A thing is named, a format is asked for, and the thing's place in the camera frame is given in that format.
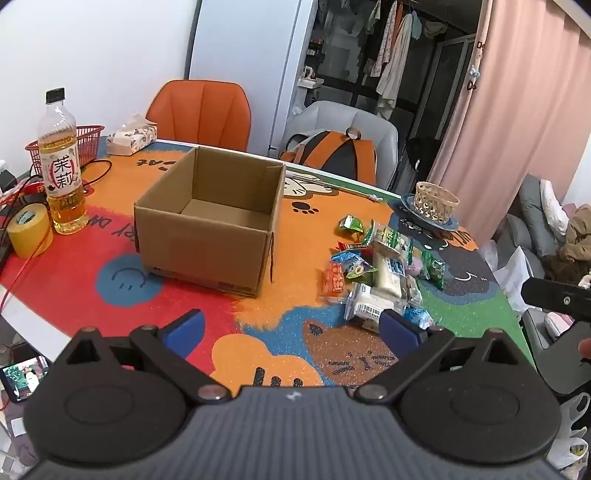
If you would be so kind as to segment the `person's right hand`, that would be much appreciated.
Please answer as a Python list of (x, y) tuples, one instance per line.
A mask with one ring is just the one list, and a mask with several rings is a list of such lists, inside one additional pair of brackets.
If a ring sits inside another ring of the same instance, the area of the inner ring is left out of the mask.
[(578, 351), (585, 359), (591, 359), (591, 339), (582, 340), (578, 345)]

